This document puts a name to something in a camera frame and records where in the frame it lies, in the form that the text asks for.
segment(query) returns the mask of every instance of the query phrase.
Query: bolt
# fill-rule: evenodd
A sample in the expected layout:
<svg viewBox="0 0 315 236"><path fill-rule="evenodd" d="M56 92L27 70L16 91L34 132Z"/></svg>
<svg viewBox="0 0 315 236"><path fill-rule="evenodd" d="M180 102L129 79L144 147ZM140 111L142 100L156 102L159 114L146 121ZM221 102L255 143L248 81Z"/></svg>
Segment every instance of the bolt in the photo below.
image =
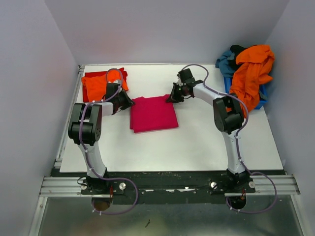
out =
<svg viewBox="0 0 315 236"><path fill-rule="evenodd" d="M255 183L253 181L249 182L248 185L250 188L255 188Z"/></svg>
<svg viewBox="0 0 315 236"><path fill-rule="evenodd" d="M81 185L82 190L86 190L88 187L86 185Z"/></svg>
<svg viewBox="0 0 315 236"><path fill-rule="evenodd" d="M213 189L216 189L216 188L217 188L217 183L216 183L216 182L211 182L211 183L210 183L210 186L211 186Z"/></svg>
<svg viewBox="0 0 315 236"><path fill-rule="evenodd" d="M119 189L120 190L124 190L126 188L126 184L125 183L120 183L119 184Z"/></svg>

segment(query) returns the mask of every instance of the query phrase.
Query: white table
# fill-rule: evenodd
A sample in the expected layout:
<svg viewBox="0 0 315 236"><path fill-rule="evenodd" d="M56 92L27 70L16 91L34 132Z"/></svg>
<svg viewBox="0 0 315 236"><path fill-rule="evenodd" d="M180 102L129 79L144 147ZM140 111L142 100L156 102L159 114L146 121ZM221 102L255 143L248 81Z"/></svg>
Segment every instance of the white table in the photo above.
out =
<svg viewBox="0 0 315 236"><path fill-rule="evenodd" d="M185 65L98 65L85 66L84 72L104 71L124 67L128 72L130 98L169 94L177 73ZM213 65L207 84L224 91L223 77ZM206 73L192 66L196 80ZM82 84L77 96L82 102ZM102 160L110 172L149 171L218 171L226 170L227 155L222 134L216 129L213 108L200 99L188 99L174 104L179 128L134 134L129 128L130 110L103 117L99 140ZM250 113L242 131L243 159L251 170L282 170L280 157L263 108ZM67 137L62 152L60 172L86 172L83 155Z"/></svg>

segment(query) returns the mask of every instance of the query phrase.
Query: white wall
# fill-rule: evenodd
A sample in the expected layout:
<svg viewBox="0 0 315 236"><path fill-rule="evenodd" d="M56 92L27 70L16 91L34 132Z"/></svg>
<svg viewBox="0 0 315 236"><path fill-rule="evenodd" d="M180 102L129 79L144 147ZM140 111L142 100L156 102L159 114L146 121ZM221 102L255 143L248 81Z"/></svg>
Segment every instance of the white wall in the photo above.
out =
<svg viewBox="0 0 315 236"><path fill-rule="evenodd" d="M291 0L267 40L276 55L265 107L284 168L315 233L315 1Z"/></svg>
<svg viewBox="0 0 315 236"><path fill-rule="evenodd" d="M46 0L79 64L214 63L266 41L288 0Z"/></svg>
<svg viewBox="0 0 315 236"><path fill-rule="evenodd" d="M2 1L0 35L0 234L28 235L78 67L43 0Z"/></svg>

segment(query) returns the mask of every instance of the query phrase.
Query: magenta towel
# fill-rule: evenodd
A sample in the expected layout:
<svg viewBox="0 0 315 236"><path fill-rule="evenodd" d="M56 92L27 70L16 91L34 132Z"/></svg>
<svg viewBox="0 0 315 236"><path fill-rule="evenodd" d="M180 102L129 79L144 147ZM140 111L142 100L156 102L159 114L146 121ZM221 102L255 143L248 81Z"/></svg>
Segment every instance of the magenta towel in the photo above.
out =
<svg viewBox="0 0 315 236"><path fill-rule="evenodd" d="M177 128L173 103L166 103L169 95L161 97L138 97L130 111L130 129L135 133Z"/></svg>

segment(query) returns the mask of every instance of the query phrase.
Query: orange shirt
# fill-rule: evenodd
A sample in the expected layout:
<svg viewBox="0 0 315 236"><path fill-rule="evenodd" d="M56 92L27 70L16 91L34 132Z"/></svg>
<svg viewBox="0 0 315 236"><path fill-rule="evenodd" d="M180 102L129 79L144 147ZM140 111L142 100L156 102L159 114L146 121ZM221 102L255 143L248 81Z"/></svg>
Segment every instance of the orange shirt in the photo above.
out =
<svg viewBox="0 0 315 236"><path fill-rule="evenodd" d="M128 90L128 86L125 80L120 76L120 73L116 70L111 70L107 75L108 82L115 82L116 80L123 81L123 89ZM87 88L89 102L100 101L106 94L106 75L96 76L92 78L82 77L83 86Z"/></svg>
<svg viewBox="0 0 315 236"><path fill-rule="evenodd" d="M248 112L259 103L259 85L272 80L268 75L275 56L268 45L257 45L242 51L236 58L236 64L242 64L234 73L230 93L237 94Z"/></svg>

